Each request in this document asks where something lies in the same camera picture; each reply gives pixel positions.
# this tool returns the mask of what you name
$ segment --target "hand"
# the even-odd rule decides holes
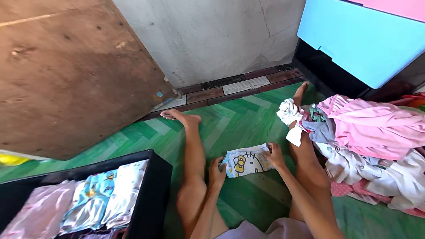
[[[210,165],[210,188],[221,189],[226,178],[226,164],[223,164],[222,171],[218,168],[218,162],[222,161],[223,157],[218,157],[211,161]]]
[[[269,145],[272,148],[272,153],[264,152],[263,156],[273,165],[274,168],[284,170],[288,169],[280,146],[275,143],[269,143]]]

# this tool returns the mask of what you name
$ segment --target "bare foot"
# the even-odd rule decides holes
[[[168,120],[178,120],[183,125],[187,124],[199,124],[202,118],[196,114],[184,114],[178,110],[171,109],[161,112],[161,116]]]
[[[294,104],[298,107],[301,106],[301,100],[303,99],[303,95],[306,92],[307,88],[309,87],[308,81],[304,82],[300,87],[298,87],[297,91],[294,94]]]

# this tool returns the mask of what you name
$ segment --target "person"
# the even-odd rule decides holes
[[[296,106],[300,106],[307,87],[308,82],[305,82],[296,91],[293,97]],[[184,178],[177,195],[177,211],[185,238],[345,238],[335,219],[330,179],[319,164],[306,132],[301,135],[300,147],[289,144],[296,165],[295,176],[288,170],[279,145],[269,143],[271,154],[265,155],[292,195],[289,217],[277,219],[265,233],[247,221],[230,230],[217,209],[218,195],[226,177],[225,170],[220,171],[218,168],[223,157],[212,160],[208,187],[204,181],[206,158],[198,131],[201,117],[183,114],[175,109],[165,110],[161,112],[161,116],[179,120],[186,133]],[[290,124],[289,128],[293,128],[295,123]]]

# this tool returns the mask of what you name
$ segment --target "green floor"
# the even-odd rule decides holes
[[[292,97],[301,83],[242,99],[188,111],[202,117],[200,135],[207,160],[223,156],[227,150],[277,142],[286,162],[294,170],[289,156],[288,132],[276,116],[280,102]],[[303,104],[323,100],[311,85]],[[165,237],[182,238],[183,231],[176,212],[176,194],[182,182],[184,130],[177,121],[162,118],[138,122],[122,129],[69,161],[30,161],[20,166],[0,168],[0,182],[23,176],[59,171],[111,159],[153,148],[174,166],[171,196],[165,219]],[[226,179],[218,208],[229,227],[248,220],[261,230],[288,215],[291,196],[276,170]],[[372,206],[349,197],[333,198],[338,224],[349,239],[423,238],[425,219],[386,208]]]

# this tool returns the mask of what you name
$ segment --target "hello kitty face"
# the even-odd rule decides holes
[[[235,171],[238,176],[243,176],[251,173],[263,172],[263,166],[260,164],[260,161],[252,153],[246,153],[233,158],[235,163]]]

